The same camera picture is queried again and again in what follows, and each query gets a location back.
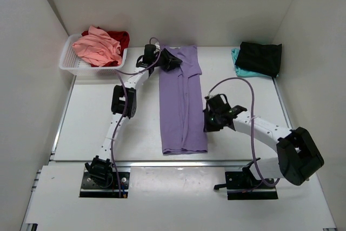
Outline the purple t shirt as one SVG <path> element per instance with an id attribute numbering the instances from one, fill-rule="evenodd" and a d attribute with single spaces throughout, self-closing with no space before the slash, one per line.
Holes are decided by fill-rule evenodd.
<path id="1" fill-rule="evenodd" d="M 197 46 L 164 47 L 182 60 L 171 71 L 159 71 L 159 120 L 162 153 L 180 155 L 206 153 L 203 101 Z"/>

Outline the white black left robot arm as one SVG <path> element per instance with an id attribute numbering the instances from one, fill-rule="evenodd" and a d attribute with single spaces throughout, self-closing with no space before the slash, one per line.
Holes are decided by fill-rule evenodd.
<path id="1" fill-rule="evenodd" d="M 147 44 L 144 54 L 136 61 L 134 72 L 117 72 L 120 84 L 114 87 L 112 93 L 110 127 L 99 153 L 90 163 L 85 164 L 89 179 L 101 189 L 121 187 L 114 150 L 122 131 L 136 113 L 137 90 L 149 79 L 155 68 L 172 71 L 179 68 L 181 64 L 182 60 L 167 49 L 159 50 L 155 45 Z"/>

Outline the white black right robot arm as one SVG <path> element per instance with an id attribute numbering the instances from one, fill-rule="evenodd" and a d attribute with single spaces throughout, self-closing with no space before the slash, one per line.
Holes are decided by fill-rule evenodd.
<path id="1" fill-rule="evenodd" d="M 261 159 L 254 155 L 242 168 L 245 186 L 255 188 L 269 179 L 286 179 L 300 186 L 324 166 L 324 159 L 310 133 L 302 128 L 289 129 L 252 116 L 245 108 L 227 106 L 225 110 L 204 109 L 205 132 L 219 131 L 225 127 L 250 136 L 271 148 L 276 156 Z"/>

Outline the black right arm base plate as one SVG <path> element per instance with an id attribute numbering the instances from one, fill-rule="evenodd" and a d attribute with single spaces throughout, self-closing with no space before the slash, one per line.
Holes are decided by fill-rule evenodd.
<path id="1" fill-rule="evenodd" d="M 277 190 L 261 180 L 252 180 L 243 171 L 226 171 L 225 182 L 214 185 L 214 191 L 227 191 L 228 200 L 277 200 Z"/>

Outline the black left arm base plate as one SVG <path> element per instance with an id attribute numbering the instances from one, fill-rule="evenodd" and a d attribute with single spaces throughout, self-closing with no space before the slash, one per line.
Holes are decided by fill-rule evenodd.
<path id="1" fill-rule="evenodd" d="M 121 168 L 118 171 L 119 183 L 116 172 L 113 171 L 106 181 L 97 180 L 85 169 L 79 190 L 82 198 L 108 198 L 127 199 L 129 196 L 130 168 Z"/>

